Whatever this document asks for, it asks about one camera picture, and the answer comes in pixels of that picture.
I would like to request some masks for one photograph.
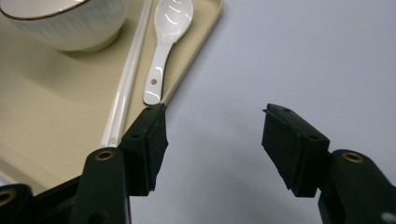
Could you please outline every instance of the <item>chopstick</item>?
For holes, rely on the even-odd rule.
[[[128,56],[122,70],[120,83],[108,115],[105,132],[102,137],[100,148],[117,147],[123,135],[126,115],[128,112],[132,88],[134,86],[134,75],[139,62],[140,52],[143,46],[144,35],[149,21],[149,12],[152,0],[146,0],[139,18],[134,39],[129,49]]]

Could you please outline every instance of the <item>gold rim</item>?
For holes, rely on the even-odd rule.
[[[16,21],[36,21],[36,20],[45,19],[45,18],[57,16],[57,15],[60,15],[60,14],[64,14],[65,12],[70,11],[73,8],[82,6],[82,5],[86,4],[89,1],[90,0],[85,0],[84,2],[80,2],[80,3],[76,4],[76,5],[73,5],[72,7],[68,7],[66,9],[63,9],[62,11],[57,11],[57,12],[54,12],[54,13],[50,13],[50,14],[47,14],[47,15],[44,15],[44,16],[37,16],[37,17],[16,17],[16,16],[11,16],[11,15],[7,14],[5,11],[3,11],[2,8],[0,8],[0,11],[1,11],[1,13],[3,13],[3,15],[5,15],[6,17],[8,17],[8,18],[10,18],[12,20],[16,20]]]

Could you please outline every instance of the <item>spoon bowl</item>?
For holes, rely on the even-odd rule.
[[[157,48],[148,71],[143,102],[158,104],[163,94],[163,75],[166,60],[173,45],[184,35],[191,24],[191,0],[161,0],[155,10]]]

